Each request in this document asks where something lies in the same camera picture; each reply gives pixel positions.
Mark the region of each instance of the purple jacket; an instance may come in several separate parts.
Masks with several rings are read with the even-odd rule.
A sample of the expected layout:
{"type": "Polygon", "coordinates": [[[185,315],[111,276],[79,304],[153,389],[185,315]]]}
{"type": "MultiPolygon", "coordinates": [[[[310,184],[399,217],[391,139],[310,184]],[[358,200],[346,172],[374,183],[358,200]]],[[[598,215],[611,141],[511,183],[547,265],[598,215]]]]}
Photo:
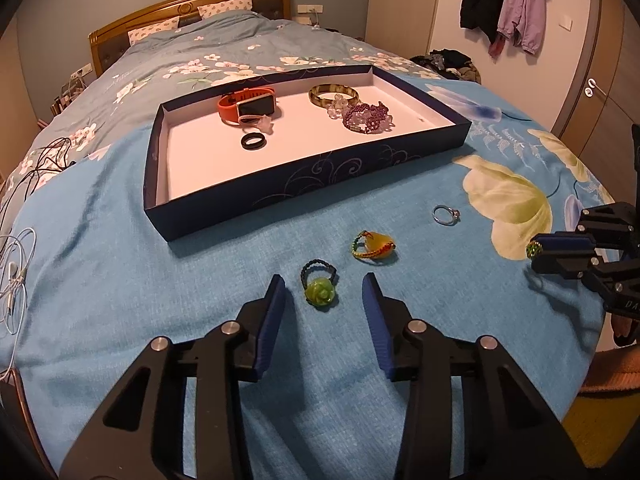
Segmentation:
{"type": "Polygon", "coordinates": [[[546,25],[545,0],[504,0],[498,32],[513,38],[514,45],[534,56],[538,53],[546,25]]]}

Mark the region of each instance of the pillow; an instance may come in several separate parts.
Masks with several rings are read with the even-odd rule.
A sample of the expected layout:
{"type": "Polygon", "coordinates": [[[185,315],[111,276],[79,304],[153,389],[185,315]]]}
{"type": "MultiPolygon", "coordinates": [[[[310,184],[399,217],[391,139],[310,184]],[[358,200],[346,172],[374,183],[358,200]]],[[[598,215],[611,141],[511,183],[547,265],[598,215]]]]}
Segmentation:
{"type": "Polygon", "coordinates": [[[226,10],[251,10],[253,6],[254,0],[227,0],[226,2],[220,2],[218,4],[209,4],[198,7],[198,12],[204,20],[205,18],[210,18],[220,12],[225,12],[226,10]]]}
{"type": "Polygon", "coordinates": [[[131,46],[134,46],[137,42],[139,42],[143,38],[146,38],[149,34],[161,32],[162,30],[173,30],[174,28],[178,28],[179,21],[180,16],[176,16],[175,18],[164,20],[164,22],[147,25],[146,27],[137,28],[136,30],[130,30],[128,32],[129,43],[131,46]]]}

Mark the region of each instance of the beaded bracelet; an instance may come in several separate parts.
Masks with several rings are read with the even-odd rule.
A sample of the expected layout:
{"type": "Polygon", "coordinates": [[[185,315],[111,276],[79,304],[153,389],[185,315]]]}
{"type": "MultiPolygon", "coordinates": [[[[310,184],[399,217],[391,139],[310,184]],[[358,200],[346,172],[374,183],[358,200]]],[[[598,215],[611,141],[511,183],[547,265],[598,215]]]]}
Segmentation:
{"type": "Polygon", "coordinates": [[[349,106],[342,114],[344,127],[357,134],[373,134],[386,130],[393,120],[389,115],[389,108],[383,105],[382,101],[378,101],[378,106],[358,103],[349,106]]]}
{"type": "Polygon", "coordinates": [[[381,235],[380,233],[373,233],[369,231],[362,231],[358,234],[356,239],[351,245],[351,254],[356,258],[368,258],[371,260],[377,260],[379,258],[386,258],[396,248],[396,244],[393,239],[387,235],[381,235]],[[364,238],[366,252],[359,253],[358,243],[364,238]]]}
{"type": "Polygon", "coordinates": [[[313,306],[328,306],[335,298],[335,274],[336,269],[324,260],[311,260],[300,271],[300,281],[305,289],[306,302],[313,306]],[[307,285],[306,273],[314,265],[323,266],[331,276],[329,278],[316,278],[307,285]]]}

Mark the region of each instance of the wooden headboard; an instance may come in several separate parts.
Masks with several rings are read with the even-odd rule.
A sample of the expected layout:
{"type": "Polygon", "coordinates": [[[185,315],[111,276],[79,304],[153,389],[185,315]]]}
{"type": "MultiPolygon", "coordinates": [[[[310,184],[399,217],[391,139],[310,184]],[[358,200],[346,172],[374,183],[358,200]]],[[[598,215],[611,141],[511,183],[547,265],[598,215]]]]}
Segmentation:
{"type": "MultiPolygon", "coordinates": [[[[179,27],[198,22],[198,6],[216,4],[226,0],[166,0],[133,12],[89,35],[91,56],[98,77],[114,64],[130,47],[130,30],[146,27],[169,18],[180,16],[179,27]]],[[[290,20],[290,0],[254,0],[253,10],[271,20],[290,20]]]]}

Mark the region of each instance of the screw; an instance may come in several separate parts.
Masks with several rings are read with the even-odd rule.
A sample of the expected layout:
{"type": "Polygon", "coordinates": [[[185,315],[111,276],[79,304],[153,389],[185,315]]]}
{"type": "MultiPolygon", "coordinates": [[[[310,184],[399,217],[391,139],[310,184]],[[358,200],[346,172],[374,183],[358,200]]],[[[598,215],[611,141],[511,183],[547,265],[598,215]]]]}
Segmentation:
{"type": "Polygon", "coordinates": [[[165,337],[156,337],[152,342],[151,342],[151,349],[155,350],[156,352],[159,352],[161,350],[164,350],[165,348],[167,348],[169,346],[169,340],[165,337]]]}
{"type": "Polygon", "coordinates": [[[240,331],[240,323],[237,321],[227,321],[220,327],[223,334],[232,335],[240,331]]]}
{"type": "Polygon", "coordinates": [[[421,334],[427,330],[427,324],[421,319],[412,319],[406,327],[414,334],[421,334]]]}
{"type": "Polygon", "coordinates": [[[480,346],[485,350],[495,350],[498,348],[498,342],[495,340],[495,337],[483,335],[480,338],[480,346]]]}

